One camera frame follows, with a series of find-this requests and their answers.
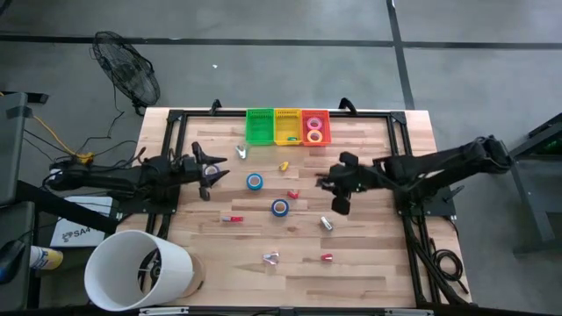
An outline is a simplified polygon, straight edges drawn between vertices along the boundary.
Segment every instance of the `concrete floor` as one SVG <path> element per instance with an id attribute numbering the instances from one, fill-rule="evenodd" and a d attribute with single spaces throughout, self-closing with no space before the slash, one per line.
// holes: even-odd
<path id="1" fill-rule="evenodd" d="M 395 0 L 404 40 L 560 42 L 562 2 L 549 0 Z M 17 0 L 0 32 L 214 39 L 391 40 L 384 0 Z M 34 106 L 71 147 L 105 134 L 115 116 L 112 86 L 89 45 L 0 42 L 0 89 L 48 93 Z M 393 48 L 137 46 L 155 65 L 160 106 L 335 107 L 349 97 L 362 109 L 404 109 Z M 495 134 L 514 147 L 530 129 L 560 112 L 562 51 L 432 50 L 405 52 L 416 109 L 429 110 L 437 145 L 455 147 Z M 126 110 L 112 140 L 135 140 L 141 119 Z M 27 128 L 44 137 L 34 122 Z M 56 157 L 57 152 L 42 146 Z M 127 158 L 133 147 L 100 157 Z M 47 158 L 25 145 L 20 177 L 40 184 Z M 559 313 L 562 265 L 556 256 L 516 259 L 535 237 L 510 174 L 463 181 L 456 198 L 460 242 L 472 297 L 482 306 Z M 44 305 L 84 303 L 71 285 L 80 271 L 44 286 Z"/>

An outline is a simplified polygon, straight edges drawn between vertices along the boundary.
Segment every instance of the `yellow tape roll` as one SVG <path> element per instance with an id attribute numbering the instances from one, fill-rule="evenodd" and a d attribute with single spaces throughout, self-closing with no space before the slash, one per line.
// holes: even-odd
<path id="1" fill-rule="evenodd" d="M 320 133 L 320 131 L 317 131 L 317 130 L 312 130 L 312 131 L 308 132 L 308 135 L 306 136 L 306 138 L 310 142 L 321 142 L 322 141 L 322 133 Z"/>

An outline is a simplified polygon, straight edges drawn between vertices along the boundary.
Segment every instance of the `black fan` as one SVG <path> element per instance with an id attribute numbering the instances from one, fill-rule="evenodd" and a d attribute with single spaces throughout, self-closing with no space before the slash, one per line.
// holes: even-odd
<path id="1" fill-rule="evenodd" d="M 126 40 L 114 32 L 97 32 L 92 44 L 96 60 L 113 84 L 139 108 L 154 105 L 160 98 L 160 86 L 152 63 L 142 57 Z"/>

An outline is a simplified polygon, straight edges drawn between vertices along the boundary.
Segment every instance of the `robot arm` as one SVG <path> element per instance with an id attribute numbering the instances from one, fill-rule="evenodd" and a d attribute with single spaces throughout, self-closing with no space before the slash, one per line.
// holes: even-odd
<path id="1" fill-rule="evenodd" d="M 51 165 L 54 172 L 44 184 L 53 190 L 75 190 L 83 186 L 103 188 L 110 190 L 108 195 L 120 202 L 137 200 L 158 204 L 170 198 L 171 189 L 184 183 L 199 182 L 199 195 L 208 201 L 210 196 L 207 188 L 211 188 L 229 170 L 207 175 L 204 166 L 227 159 L 207 156 L 197 142 L 193 142 L 191 148 L 193 156 L 163 154 L 141 161 L 139 157 L 145 151 L 143 148 L 137 157 L 112 167 L 84 165 L 76 160 L 57 162 Z M 123 167 L 137 159 L 140 165 Z"/>
<path id="2" fill-rule="evenodd" d="M 512 159 L 503 142 L 493 136 L 478 137 L 461 147 L 423 156 L 399 155 L 373 159 L 372 166 L 359 164 L 357 156 L 344 152 L 340 164 L 327 175 L 318 175 L 317 186 L 335 198 L 332 210 L 349 214 L 352 193 L 373 189 L 395 190 L 401 196 L 399 209 L 419 205 L 441 188 L 477 173 L 503 174 Z"/>

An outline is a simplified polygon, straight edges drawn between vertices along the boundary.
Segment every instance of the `wooden tabletop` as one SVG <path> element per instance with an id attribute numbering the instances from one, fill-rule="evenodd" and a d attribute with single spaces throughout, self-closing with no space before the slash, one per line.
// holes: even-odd
<path id="1" fill-rule="evenodd" d="M 137 152 L 146 147 L 144 156 L 160 154 L 168 111 L 147 109 Z M 406 114 L 414 155 L 435 152 L 428 112 Z M 314 187 L 314 175 L 327 172 L 342 151 L 358 155 L 362 163 L 390 155 L 386 123 L 380 118 L 332 118 L 330 125 L 332 144 L 328 147 L 251 147 L 243 161 L 234 146 L 244 142 L 245 118 L 189 118 L 184 154 L 190 154 L 191 143 L 198 141 L 207 154 L 228 158 L 220 167 L 230 173 L 210 190 L 209 202 L 199 199 L 197 184 L 182 186 L 169 241 L 201 257 L 207 276 L 199 292 L 171 304 L 415 306 L 404 229 L 394 210 L 393 194 L 389 190 L 354 194 L 351 212 L 345 217 L 330 210 L 331 193 Z M 277 168 L 281 162 L 290 163 L 285 172 Z M 260 191 L 247 189 L 246 177 L 252 172 L 263 176 Z M 290 200 L 288 190 L 300 190 L 299 199 Z M 290 204 L 284 218 L 270 212 L 277 198 Z M 244 221 L 220 222 L 220 216 L 226 215 L 243 216 Z M 332 221 L 332 232 L 320 226 L 321 216 Z M 146 220 L 146 215 L 134 215 L 119 230 L 144 230 Z M 437 248 L 461 256 L 449 222 L 428 218 L 428 230 Z M 279 252 L 276 267 L 262 259 L 273 251 Z M 333 262 L 321 261 L 326 253 L 334 256 Z M 430 298 L 425 269 L 420 272 L 424 293 Z M 470 300 L 457 284 L 451 285 Z"/>

